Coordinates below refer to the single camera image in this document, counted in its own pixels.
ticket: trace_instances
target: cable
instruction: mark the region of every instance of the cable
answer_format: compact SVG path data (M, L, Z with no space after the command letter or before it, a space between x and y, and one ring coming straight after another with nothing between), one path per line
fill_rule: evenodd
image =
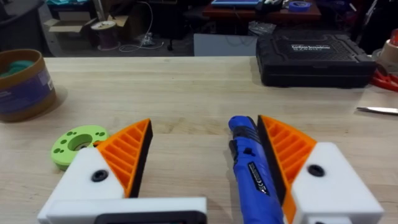
M145 38L146 35L148 35L148 33L150 31L150 28L152 28L152 23L154 21L154 13L152 11L152 7L150 6L150 4L148 4L148 2L138 1L138 3L146 4L149 7L149 10L150 10L150 24L149 24L148 31L144 35L144 38ZM161 48L164 45L164 42L162 43L162 45L160 47L143 47L142 45L143 45L143 41L141 40L140 46L134 45L134 44L122 45L122 46L120 46L119 51L120 52L133 52L133 51L136 51L136 50L139 50L139 49L158 49L158 48ZM126 48L131 48L131 47L135 47L136 49L134 49L134 50L126 50Z
M138 45L134 45L134 44L127 44L127 45L120 46L119 51L120 52L133 52L133 51L136 51L138 49L154 50L154 49L159 49L159 48L163 47L163 45L164 45L164 42L162 42L162 44L160 46L157 46L157 47L142 47L142 45L138 46ZM136 47L137 49L126 50L126 49L128 49L130 47Z

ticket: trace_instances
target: tape roll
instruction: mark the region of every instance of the tape roll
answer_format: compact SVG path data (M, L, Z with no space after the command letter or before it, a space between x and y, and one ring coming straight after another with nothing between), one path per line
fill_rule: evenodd
M304 1L292 1L289 2L290 12L307 12L310 10L311 3Z
M380 59L385 62L398 64L398 46L391 44L390 40L387 40L380 53Z
M54 143L51 158L60 170L66 170L80 149L93 147L94 142L105 141L108 137L108 132L101 126L85 125L73 128Z
M18 61L31 61L27 68L12 67ZM20 121L51 106L56 94L43 56L36 50L0 52L0 120Z

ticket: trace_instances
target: black plastic case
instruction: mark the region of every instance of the black plastic case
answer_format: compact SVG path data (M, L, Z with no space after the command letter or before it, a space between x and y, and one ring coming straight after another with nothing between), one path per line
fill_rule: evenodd
M376 63L347 35L283 30L259 37L256 57L267 86L360 88Z

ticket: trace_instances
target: black bolt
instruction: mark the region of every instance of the black bolt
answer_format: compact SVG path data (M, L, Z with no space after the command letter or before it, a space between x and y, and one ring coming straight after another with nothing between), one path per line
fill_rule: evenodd
M108 177L108 171L106 170L97 170L92 176L91 180L93 182L101 182Z
M310 165L308 167L308 172L315 177L323 177L325 175L325 170L318 165Z

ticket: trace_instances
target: green gear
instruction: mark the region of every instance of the green gear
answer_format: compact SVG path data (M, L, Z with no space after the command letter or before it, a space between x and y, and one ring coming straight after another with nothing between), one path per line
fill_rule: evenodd
M54 143L51 158L61 170L66 170L80 149L93 147L96 141L105 141L108 132L97 125L85 125L69 130Z

